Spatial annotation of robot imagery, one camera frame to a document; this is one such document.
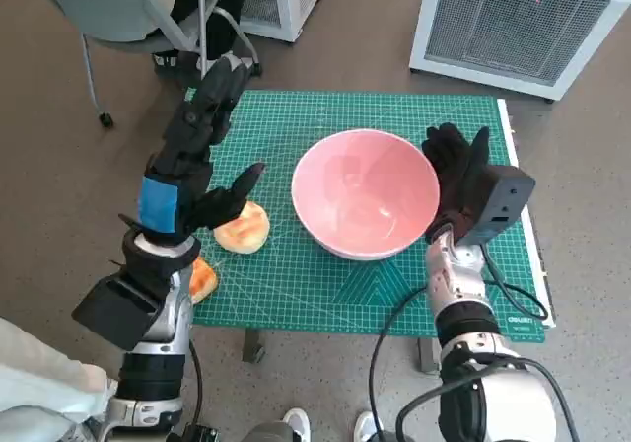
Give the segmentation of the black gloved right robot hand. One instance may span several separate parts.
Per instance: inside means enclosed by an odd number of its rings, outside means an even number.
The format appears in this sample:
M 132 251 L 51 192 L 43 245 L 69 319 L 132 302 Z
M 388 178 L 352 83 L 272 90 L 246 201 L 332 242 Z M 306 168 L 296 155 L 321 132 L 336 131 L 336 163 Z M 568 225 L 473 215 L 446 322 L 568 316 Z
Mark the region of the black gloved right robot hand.
M 422 152 L 439 182 L 440 198 L 435 218 L 425 232 L 432 244 L 447 231 L 456 245 L 482 245 L 496 236 L 482 218 L 489 198 L 485 168 L 489 160 L 489 128 L 480 128 L 472 141 L 446 122 L 426 130 Z

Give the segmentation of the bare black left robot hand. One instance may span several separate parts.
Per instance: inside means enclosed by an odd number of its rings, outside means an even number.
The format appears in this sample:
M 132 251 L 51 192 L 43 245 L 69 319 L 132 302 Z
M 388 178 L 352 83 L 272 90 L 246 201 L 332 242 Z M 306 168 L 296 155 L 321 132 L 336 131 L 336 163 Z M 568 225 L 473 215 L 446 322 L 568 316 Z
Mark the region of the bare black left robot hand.
M 231 115 L 251 68 L 226 57 L 217 60 L 199 85 L 189 89 L 150 156 L 138 198 L 138 218 L 120 218 L 159 244 L 179 244 L 199 228 L 214 230 L 237 219 L 265 165 L 249 166 L 228 188 L 208 188 L 213 174 L 210 148 L 231 128 Z

